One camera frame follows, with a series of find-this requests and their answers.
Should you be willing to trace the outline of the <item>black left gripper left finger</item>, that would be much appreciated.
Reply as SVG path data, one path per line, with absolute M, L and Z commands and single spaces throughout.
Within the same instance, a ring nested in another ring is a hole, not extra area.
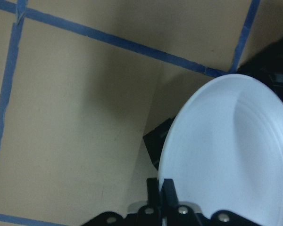
M 152 212 L 161 212 L 162 201 L 157 178 L 148 178 L 147 183 L 147 204 L 146 208 Z

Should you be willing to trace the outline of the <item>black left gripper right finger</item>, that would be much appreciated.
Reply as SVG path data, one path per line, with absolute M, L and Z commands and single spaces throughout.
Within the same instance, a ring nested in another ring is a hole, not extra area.
M 163 210 L 169 212 L 179 204 L 175 185 L 172 179 L 164 179 L 163 182 Z

